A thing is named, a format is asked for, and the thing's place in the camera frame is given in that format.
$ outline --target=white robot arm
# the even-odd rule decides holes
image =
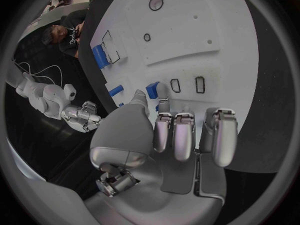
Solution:
[[[29,103],[45,116],[57,120],[64,119],[73,129],[86,133],[98,128],[102,119],[97,116],[97,106],[86,101],[82,107],[74,106],[76,90],[71,84],[62,89],[55,84],[35,82],[34,78],[22,73],[15,64],[9,66],[6,82],[15,88],[22,97],[28,98]]]

